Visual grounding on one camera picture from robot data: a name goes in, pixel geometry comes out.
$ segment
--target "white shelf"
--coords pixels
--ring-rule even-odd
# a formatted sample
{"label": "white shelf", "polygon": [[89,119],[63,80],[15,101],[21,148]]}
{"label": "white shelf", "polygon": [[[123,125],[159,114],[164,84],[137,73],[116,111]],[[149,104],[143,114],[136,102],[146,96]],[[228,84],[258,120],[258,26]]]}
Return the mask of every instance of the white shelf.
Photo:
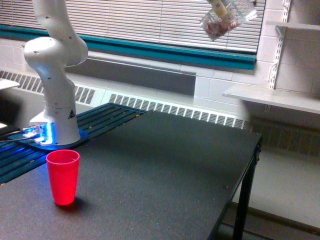
{"label": "white shelf", "polygon": [[280,21],[267,21],[266,24],[274,25],[277,27],[289,28],[289,29],[304,29],[304,30],[320,31],[320,25],[310,25],[310,24],[280,22]]}
{"label": "white shelf", "polygon": [[320,25],[291,23],[291,22],[280,22],[280,21],[267,21],[266,24],[274,25],[276,27],[277,31],[279,32],[281,37],[285,36],[286,28],[320,31]]}
{"label": "white shelf", "polygon": [[320,114],[320,97],[311,94],[239,84],[230,87],[222,95],[254,103]]}
{"label": "white shelf", "polygon": [[18,87],[19,83],[7,79],[0,78],[0,90]]}

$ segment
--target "radiator vent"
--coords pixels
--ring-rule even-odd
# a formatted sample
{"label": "radiator vent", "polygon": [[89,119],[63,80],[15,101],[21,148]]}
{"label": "radiator vent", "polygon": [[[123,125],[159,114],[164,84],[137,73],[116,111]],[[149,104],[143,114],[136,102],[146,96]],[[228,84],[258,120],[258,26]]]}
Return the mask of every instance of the radiator vent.
{"label": "radiator vent", "polygon": [[120,95],[113,92],[110,95],[109,102],[145,111],[173,114],[231,128],[261,133],[263,136],[262,146],[264,148],[284,149],[315,157],[318,157],[320,154],[320,134],[315,131],[306,131],[300,128],[287,127],[264,121],[249,122],[234,115],[203,110],[196,107],[187,107],[182,104],[158,101],[130,94],[126,95],[127,96],[124,96],[124,94]]}
{"label": "radiator vent", "polygon": [[[22,75],[14,72],[0,71],[0,78],[15,81],[19,83],[17,87],[20,90],[44,94],[44,87],[40,78]],[[75,102],[79,104],[90,105],[95,96],[95,89],[84,86],[75,86]]]}
{"label": "radiator vent", "polygon": [[214,111],[204,111],[195,107],[186,108],[185,105],[157,101],[154,99],[137,98],[136,96],[130,96],[129,94],[124,96],[122,94],[113,93],[109,98],[109,103],[145,111],[157,111],[178,115],[185,118],[197,119],[239,129],[249,129],[250,127],[250,124],[247,121],[236,118],[235,116]]}

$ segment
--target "window blinds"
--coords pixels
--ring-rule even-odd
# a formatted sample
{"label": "window blinds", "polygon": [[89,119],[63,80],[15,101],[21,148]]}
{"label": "window blinds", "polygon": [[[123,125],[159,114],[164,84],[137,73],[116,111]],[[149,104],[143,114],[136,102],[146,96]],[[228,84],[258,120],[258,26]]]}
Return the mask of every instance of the window blinds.
{"label": "window blinds", "polygon": [[[212,41],[200,26],[211,9],[206,0],[66,0],[79,34],[184,47],[256,53],[266,0],[259,17]],[[43,29],[31,0],[1,0],[0,24]]]}

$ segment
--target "black cable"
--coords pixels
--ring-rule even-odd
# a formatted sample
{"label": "black cable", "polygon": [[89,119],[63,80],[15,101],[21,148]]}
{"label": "black cable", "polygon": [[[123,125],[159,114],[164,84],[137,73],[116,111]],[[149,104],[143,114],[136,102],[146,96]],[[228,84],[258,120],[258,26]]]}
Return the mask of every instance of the black cable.
{"label": "black cable", "polygon": [[17,141],[22,141],[22,140],[35,139],[38,137],[39,137],[39,135],[37,134],[36,136],[31,136],[31,137],[17,138],[17,139],[12,139],[12,140],[1,140],[0,143],[11,143],[11,142],[17,142]]}
{"label": "black cable", "polygon": [[0,136],[0,139],[3,139],[5,137],[8,137],[8,136],[11,136],[13,134],[20,134],[20,133],[23,133],[24,131],[23,130],[18,130],[18,131],[13,131],[13,132],[9,132],[9,133],[6,133],[6,134],[3,134]]}

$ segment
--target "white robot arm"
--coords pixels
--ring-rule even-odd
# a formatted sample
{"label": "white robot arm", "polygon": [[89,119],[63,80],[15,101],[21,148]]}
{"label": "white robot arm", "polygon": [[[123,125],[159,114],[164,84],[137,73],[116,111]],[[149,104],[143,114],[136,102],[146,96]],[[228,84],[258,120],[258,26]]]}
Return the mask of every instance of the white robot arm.
{"label": "white robot arm", "polygon": [[84,62],[88,47],[70,23],[66,0],[32,2],[37,21],[50,35],[30,40],[24,48],[25,60],[39,74],[44,88],[44,111],[30,125],[45,126],[45,134],[34,140],[43,146],[72,144],[80,135],[75,85],[67,78],[65,67]]}

